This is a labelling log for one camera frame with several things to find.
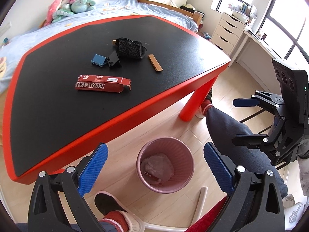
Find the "brown wooden strip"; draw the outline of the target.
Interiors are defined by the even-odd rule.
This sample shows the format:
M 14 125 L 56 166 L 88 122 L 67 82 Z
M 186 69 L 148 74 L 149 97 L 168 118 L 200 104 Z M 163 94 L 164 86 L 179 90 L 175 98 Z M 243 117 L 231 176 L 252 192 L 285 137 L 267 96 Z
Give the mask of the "brown wooden strip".
M 153 65 L 154 69 L 157 72 L 163 71 L 163 68 L 161 67 L 161 65 L 159 64 L 159 62 L 157 61 L 157 59 L 155 58 L 153 54 L 149 54 L 148 57 L 150 59 L 151 64 Z

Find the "white stool leg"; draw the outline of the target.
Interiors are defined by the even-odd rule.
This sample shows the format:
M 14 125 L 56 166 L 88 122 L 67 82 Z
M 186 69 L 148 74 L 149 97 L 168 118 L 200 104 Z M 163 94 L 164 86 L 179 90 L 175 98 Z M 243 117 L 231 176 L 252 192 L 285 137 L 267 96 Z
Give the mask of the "white stool leg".
M 199 193 L 199 200 L 198 200 L 198 203 L 197 203 L 195 213 L 194 213 L 194 216 L 192 218 L 192 222 L 190 224 L 190 227 L 193 224 L 195 224 L 202 216 L 202 211 L 203 211 L 203 208 L 204 208 L 207 192 L 208 192 L 207 186 L 201 187 L 200 193 Z M 183 232 L 183 231 L 186 231 L 188 229 L 188 228 L 184 228 L 184 227 L 161 226 L 161 225 L 150 224 L 150 223 L 146 223 L 146 222 L 144 222 L 144 227 L 145 227 L 145 229 L 150 229 L 150 230 L 154 230 L 154 231 L 163 231 L 163 232 Z

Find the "white drawer cabinet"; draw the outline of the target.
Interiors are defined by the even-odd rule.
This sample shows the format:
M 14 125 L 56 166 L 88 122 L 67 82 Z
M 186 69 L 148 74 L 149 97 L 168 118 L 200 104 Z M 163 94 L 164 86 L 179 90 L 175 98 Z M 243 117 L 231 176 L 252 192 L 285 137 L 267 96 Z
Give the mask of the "white drawer cabinet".
M 211 43 L 231 55 L 246 24 L 234 16 L 223 13 L 211 37 Z

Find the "blue small box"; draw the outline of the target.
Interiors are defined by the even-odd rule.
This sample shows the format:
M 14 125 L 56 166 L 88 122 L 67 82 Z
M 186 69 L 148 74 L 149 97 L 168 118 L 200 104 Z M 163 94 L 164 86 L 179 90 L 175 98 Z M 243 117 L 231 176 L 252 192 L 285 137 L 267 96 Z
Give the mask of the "blue small box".
M 107 64 L 107 57 L 95 54 L 91 60 L 91 64 L 94 66 L 103 67 L 105 64 Z

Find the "pink plush toy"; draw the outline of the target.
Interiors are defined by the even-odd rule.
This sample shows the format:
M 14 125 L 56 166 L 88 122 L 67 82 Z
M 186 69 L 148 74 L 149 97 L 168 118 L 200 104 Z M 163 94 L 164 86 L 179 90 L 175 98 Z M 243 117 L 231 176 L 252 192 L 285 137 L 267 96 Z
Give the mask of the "pink plush toy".
M 48 12 L 47 12 L 47 16 L 46 16 L 46 19 L 43 23 L 43 26 L 47 26 L 49 24 L 51 24 L 52 20 L 53 20 L 53 13 L 56 12 L 60 5 L 62 3 L 62 0 L 54 0 L 53 3 L 49 6 L 48 8 Z

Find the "red cardboard box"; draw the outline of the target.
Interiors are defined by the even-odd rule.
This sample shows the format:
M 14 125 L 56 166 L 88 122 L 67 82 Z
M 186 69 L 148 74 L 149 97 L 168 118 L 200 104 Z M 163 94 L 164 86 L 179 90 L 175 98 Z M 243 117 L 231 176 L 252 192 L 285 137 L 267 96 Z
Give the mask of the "red cardboard box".
M 121 93 L 125 87 L 131 90 L 131 80 L 123 77 L 103 75 L 80 75 L 75 84 L 76 90 Z

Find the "pink ribbed trash bin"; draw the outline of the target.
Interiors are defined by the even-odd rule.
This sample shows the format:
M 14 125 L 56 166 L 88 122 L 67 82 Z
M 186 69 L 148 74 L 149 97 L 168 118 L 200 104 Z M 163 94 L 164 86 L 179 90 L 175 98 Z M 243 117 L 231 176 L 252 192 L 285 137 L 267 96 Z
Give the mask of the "pink ribbed trash bin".
M 173 137 L 159 137 L 139 151 L 136 172 L 141 182 L 160 194 L 183 189 L 192 179 L 194 159 L 188 146 Z

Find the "white desk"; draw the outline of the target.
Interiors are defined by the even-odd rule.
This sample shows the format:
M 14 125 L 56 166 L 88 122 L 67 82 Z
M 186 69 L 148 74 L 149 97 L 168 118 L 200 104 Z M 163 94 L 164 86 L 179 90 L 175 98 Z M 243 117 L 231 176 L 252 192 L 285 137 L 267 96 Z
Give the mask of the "white desk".
M 280 84 L 277 80 L 272 59 L 277 59 L 275 52 L 269 51 L 247 30 L 243 30 L 232 52 L 231 66 L 235 62 L 240 64 L 267 92 L 280 94 Z

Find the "white wall socket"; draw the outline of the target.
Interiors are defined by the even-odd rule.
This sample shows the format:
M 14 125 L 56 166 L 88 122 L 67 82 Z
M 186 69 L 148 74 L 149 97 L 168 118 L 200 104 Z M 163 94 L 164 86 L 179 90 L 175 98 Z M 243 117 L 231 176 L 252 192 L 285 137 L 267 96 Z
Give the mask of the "white wall socket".
M 7 32 L 12 26 L 12 23 L 9 21 L 7 24 L 5 24 L 4 26 L 0 27 L 0 36 L 2 36 L 3 34 L 5 34 L 5 32 Z

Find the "black small box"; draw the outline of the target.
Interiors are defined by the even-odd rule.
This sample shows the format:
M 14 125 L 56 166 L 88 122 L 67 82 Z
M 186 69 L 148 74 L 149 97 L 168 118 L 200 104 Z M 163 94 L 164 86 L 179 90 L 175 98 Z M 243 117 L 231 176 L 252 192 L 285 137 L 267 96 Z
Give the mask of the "black small box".
M 108 67 L 111 70 L 117 70 L 120 69 L 122 67 L 119 57 L 117 55 L 116 51 L 113 51 L 108 57 L 107 57 L 107 63 L 108 63 Z

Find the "red stool seat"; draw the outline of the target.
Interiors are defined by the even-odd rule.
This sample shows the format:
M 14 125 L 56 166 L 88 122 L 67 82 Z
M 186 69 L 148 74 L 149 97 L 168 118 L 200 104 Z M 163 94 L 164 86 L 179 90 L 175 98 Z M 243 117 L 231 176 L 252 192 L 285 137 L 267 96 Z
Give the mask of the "red stool seat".
M 200 218 L 197 222 L 190 226 L 185 232 L 206 232 L 210 228 L 216 217 L 219 215 L 226 201 L 227 197 L 224 197 L 202 218 Z

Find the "green plush toy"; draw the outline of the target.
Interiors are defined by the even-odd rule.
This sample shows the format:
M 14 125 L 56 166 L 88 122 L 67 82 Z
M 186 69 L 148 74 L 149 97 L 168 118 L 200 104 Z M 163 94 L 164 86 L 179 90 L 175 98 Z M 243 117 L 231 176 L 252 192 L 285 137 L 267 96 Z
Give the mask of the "green plush toy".
M 94 0 L 61 0 L 60 5 L 56 5 L 51 14 L 51 22 L 56 23 L 61 19 L 75 14 L 88 12 L 95 9 Z

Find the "black mesh cloth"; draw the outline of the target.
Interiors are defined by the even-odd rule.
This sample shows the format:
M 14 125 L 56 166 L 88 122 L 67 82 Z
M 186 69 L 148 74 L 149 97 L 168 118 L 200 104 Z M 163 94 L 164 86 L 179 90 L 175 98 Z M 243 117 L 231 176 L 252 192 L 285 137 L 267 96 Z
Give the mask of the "black mesh cloth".
M 117 38 L 115 46 L 120 61 L 124 62 L 140 61 L 147 53 L 147 48 L 142 45 L 141 41 L 128 38 Z

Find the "black window frame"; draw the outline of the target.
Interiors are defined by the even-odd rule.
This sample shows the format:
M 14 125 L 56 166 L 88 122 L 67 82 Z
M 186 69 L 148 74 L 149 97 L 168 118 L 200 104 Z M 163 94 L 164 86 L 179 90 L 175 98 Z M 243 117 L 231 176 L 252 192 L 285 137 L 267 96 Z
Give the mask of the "black window frame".
M 266 37 L 281 58 L 308 63 L 308 5 L 305 0 L 214 0 L 212 8 L 246 16 L 246 24 Z

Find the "bed with blue sheet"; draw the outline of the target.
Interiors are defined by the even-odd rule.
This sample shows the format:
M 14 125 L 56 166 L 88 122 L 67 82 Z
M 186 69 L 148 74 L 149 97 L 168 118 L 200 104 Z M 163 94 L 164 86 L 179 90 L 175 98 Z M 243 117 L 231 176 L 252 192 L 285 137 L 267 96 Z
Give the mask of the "bed with blue sheet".
M 101 3 L 96 9 L 69 16 L 38 30 L 14 37 L 1 48 L 1 57 L 6 57 L 6 71 L 1 78 L 1 93 L 9 87 L 14 71 L 21 57 L 44 40 L 73 27 L 100 19 L 129 15 L 154 15 L 176 23 L 192 32 L 198 32 L 197 23 L 190 17 L 164 7 L 140 3 L 138 0 L 113 0 Z

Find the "red table with black top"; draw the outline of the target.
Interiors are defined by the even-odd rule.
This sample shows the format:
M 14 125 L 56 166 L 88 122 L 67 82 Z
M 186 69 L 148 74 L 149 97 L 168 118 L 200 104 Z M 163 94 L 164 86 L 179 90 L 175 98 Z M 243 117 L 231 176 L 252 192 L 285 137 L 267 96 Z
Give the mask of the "red table with black top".
M 118 69 L 92 65 L 96 54 L 113 52 L 119 37 L 142 42 L 147 56 Z M 48 38 L 22 56 L 7 91 L 9 177 L 30 184 L 39 172 L 59 170 L 187 95 L 180 117 L 191 120 L 229 62 L 209 41 L 157 16 L 101 19 Z

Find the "person left leg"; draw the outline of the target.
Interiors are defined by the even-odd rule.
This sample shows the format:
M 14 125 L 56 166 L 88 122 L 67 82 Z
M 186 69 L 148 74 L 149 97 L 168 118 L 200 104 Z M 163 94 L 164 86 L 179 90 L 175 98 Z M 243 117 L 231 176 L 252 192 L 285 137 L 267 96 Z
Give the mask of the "person left leg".
M 99 221 L 105 231 L 145 231 L 144 222 L 111 193 L 99 191 L 94 197 L 94 203 L 103 218 Z

